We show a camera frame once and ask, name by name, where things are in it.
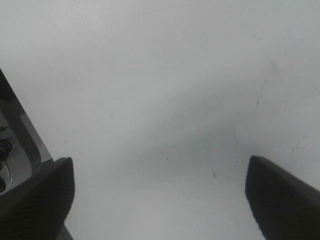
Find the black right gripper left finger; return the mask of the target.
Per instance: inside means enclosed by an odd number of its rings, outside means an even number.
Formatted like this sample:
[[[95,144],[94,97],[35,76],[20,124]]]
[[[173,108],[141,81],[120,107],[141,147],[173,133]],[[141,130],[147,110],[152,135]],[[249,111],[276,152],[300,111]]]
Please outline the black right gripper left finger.
[[[74,197],[72,158],[46,161],[39,173],[0,196],[0,238],[55,240]]]

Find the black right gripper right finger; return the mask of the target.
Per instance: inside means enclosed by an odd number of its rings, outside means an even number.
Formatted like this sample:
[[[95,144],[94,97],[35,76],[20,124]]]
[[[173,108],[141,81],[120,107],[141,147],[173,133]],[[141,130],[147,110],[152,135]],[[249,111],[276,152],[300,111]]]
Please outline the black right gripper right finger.
[[[249,159],[245,196],[267,240],[318,240],[320,192],[262,156]]]

